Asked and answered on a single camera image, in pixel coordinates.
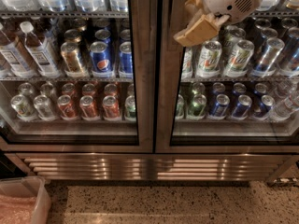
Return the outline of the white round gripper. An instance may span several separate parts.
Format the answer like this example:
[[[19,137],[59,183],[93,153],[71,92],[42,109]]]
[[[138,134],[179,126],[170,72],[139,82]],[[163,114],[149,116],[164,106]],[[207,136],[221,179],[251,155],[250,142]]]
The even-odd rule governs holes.
[[[174,39],[182,47],[200,45],[219,34],[221,26],[227,21],[238,23],[256,10],[262,0],[188,0],[185,10],[188,18],[203,14],[203,5],[207,14],[197,21],[191,21]]]

